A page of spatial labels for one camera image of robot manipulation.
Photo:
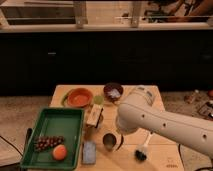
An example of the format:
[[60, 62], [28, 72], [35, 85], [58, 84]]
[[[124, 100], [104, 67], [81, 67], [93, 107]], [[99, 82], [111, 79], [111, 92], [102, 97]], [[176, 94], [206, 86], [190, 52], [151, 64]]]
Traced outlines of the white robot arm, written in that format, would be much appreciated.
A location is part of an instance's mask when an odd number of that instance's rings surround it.
[[147, 86], [134, 87], [118, 105], [118, 132], [132, 134], [143, 128], [213, 159], [213, 122], [157, 109], [154, 100]]

